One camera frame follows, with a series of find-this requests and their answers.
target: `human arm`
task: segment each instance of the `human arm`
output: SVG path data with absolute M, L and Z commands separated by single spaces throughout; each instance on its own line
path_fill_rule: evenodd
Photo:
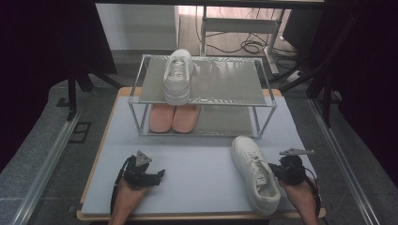
M 133 189 L 124 178 L 120 179 L 117 188 L 114 212 L 111 215 L 108 225 L 125 224 L 129 214 L 137 208 L 138 204 L 148 191 L 149 187 Z
M 279 184 L 284 188 L 287 198 L 298 210 L 305 225 L 317 225 L 317 216 L 315 214 L 316 202 L 313 191 L 306 181 L 302 181 L 295 186 L 287 185 L 279 180 Z

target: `black cloth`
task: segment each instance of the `black cloth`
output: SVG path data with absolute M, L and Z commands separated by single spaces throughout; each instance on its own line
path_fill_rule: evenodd
M 1 170 L 36 124 L 50 88 L 68 78 L 72 65 L 115 73 L 93 3 L 2 1 L 0 55 Z
M 398 187 L 397 23 L 392 3 L 370 1 L 337 57 L 333 87 L 344 118 Z

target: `white board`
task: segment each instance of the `white board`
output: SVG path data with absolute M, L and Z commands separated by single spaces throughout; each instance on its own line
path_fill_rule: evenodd
M 304 149 L 283 97 L 262 139 L 254 140 L 268 162 L 280 164 L 279 152 Z M 251 212 L 243 178 L 231 157 L 233 138 L 140 136 L 134 125 L 128 97 L 119 97 L 98 164 L 87 191 L 82 213 L 109 215 L 117 174 L 126 158 L 141 150 L 153 160 L 146 173 L 165 169 L 161 184 L 152 187 L 134 214 L 185 214 Z M 309 159 L 301 156 L 314 172 Z M 293 209 L 281 188 L 278 210 Z

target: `wall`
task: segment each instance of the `wall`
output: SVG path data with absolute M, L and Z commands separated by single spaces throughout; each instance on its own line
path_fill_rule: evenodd
M 96 4 L 111 50 L 175 50 L 174 6 Z

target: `metal rail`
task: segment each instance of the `metal rail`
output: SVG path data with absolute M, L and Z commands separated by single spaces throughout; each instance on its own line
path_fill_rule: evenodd
M 40 170 L 38 171 L 38 174 L 35 177 L 35 180 L 28 189 L 23 199 L 23 202 L 21 203 L 19 209 L 17 210 L 17 213 L 14 216 L 14 219 L 11 221 L 10 224 L 24 225 L 27 224 L 27 222 L 29 221 L 29 218 L 32 216 L 33 211 L 35 210 L 36 205 L 38 204 L 40 196 L 42 195 L 44 189 L 47 186 L 48 181 L 50 180 L 50 177 L 53 174 L 53 171 L 58 163 L 58 160 L 60 159 L 62 153 L 64 152 L 70 134 L 75 128 L 76 123 L 79 121 L 87 97 L 88 94 L 83 93 L 81 99 L 79 100 L 78 111 L 74 114 L 74 116 L 70 120 L 67 120 L 65 122 L 52 148 L 50 149 L 49 154 L 47 155 L 46 159 L 41 165 Z
M 369 202 L 368 197 L 366 196 L 365 191 L 360 186 L 360 183 L 357 180 L 357 177 L 351 170 L 351 167 L 344 156 L 343 150 L 337 142 L 334 134 L 329 128 L 325 121 L 322 118 L 321 109 L 316 102 L 315 99 L 309 98 L 310 107 L 313 110 L 314 116 L 322 129 L 323 134 L 327 138 L 328 144 L 331 148 L 331 152 L 334 155 L 336 162 L 342 171 L 343 177 L 348 184 L 348 187 L 354 197 L 355 202 L 357 203 L 360 212 L 362 213 L 363 218 L 365 219 L 366 224 L 368 225 L 376 225 L 380 224 L 377 216 L 375 215 L 375 211 Z

